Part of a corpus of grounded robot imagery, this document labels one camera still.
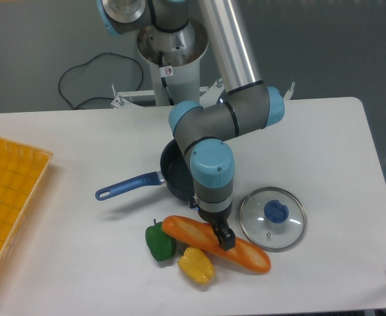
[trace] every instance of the blue pan handle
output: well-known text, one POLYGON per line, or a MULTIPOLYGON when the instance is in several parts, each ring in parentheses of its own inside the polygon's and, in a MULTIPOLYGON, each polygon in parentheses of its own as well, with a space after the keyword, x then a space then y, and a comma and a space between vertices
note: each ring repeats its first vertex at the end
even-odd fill
POLYGON ((97 200, 103 201, 105 199, 112 198, 142 186, 160 186, 162 183, 165 183, 165 179, 163 178, 160 171, 145 173, 123 182, 113 184, 112 186, 100 189, 96 191, 95 197, 97 200))

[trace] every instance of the black cable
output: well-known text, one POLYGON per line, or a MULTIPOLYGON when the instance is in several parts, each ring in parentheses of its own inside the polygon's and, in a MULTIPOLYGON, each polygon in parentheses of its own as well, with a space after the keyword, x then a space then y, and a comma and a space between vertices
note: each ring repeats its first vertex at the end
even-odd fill
POLYGON ((60 80, 59 80, 59 93, 61 95, 61 97, 67 102, 67 104, 73 109, 73 110, 77 110, 77 109, 80 109, 80 107, 84 104, 86 104, 87 102, 90 102, 90 101, 93 101, 93 100, 113 100, 114 98, 112 97, 91 97, 90 99, 87 99, 81 103, 79 103, 78 105, 76 105, 75 107, 73 106, 73 104, 62 94, 61 92, 61 81, 62 79, 64 78, 64 76, 67 74, 67 72, 75 69, 75 68, 78 68, 78 67, 82 67, 82 66, 87 66, 88 64, 90 64, 92 61, 94 61, 95 59, 98 59, 99 57, 101 56, 105 56, 105 55, 110 55, 110 56, 116 56, 116 57, 120 57, 120 58, 123 58, 123 59, 129 59, 133 62, 135 62, 137 64, 137 66, 139 66, 140 68, 140 71, 141 71, 141 79, 140 79, 140 83, 139 85, 137 86, 137 88, 135 89, 136 91, 138 91, 138 89, 140 89, 142 83, 143 83, 143 79, 144 79, 144 73, 143 73, 143 67, 141 66, 141 64, 135 60, 134 58, 131 58, 131 57, 128 57, 128 56, 124 56, 124 55, 119 55, 119 54, 116 54, 116 53, 100 53, 96 56, 94 56, 94 58, 92 58, 90 61, 84 63, 84 64, 80 64, 80 65, 76 65, 76 66, 73 66, 72 68, 69 68, 67 69, 64 74, 61 75, 60 77, 60 80))
MULTIPOLYGON (((158 60, 159 68, 162 68, 164 66, 163 58, 164 58, 164 53, 162 51, 159 51, 159 60, 158 60)), ((174 100, 172 99, 171 91, 169 91, 168 84, 166 83, 165 77, 160 77, 160 80, 162 81, 162 85, 164 86, 166 90, 166 94, 168 95, 169 104, 175 105, 174 100)))

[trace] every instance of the yellow bell pepper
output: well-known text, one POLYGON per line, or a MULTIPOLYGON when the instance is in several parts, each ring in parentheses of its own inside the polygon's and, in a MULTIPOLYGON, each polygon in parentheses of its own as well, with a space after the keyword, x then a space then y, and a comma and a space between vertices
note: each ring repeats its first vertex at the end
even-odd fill
POLYGON ((191 280, 207 284, 214 277, 214 267, 200 249, 188 247, 178 260, 178 266, 191 280))

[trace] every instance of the blue lid knob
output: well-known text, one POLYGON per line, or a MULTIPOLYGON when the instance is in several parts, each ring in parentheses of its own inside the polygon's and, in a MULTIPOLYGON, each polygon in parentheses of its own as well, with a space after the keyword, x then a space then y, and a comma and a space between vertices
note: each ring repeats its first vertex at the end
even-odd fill
POLYGON ((283 205, 278 200, 274 199, 267 202, 264 206, 264 215, 269 221, 281 224, 288 218, 289 210, 286 205, 283 205))

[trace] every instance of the baguette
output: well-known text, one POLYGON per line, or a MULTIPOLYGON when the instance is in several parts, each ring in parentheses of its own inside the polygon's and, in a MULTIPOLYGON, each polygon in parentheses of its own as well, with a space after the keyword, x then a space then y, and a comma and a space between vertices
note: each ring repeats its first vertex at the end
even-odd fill
POLYGON ((219 247, 218 239, 209 224, 200 223, 187 217, 172 215, 166 217, 162 229, 169 236, 215 255, 228 259, 248 270, 267 273, 270 270, 270 258, 256 245, 236 238, 236 246, 228 251, 219 247))

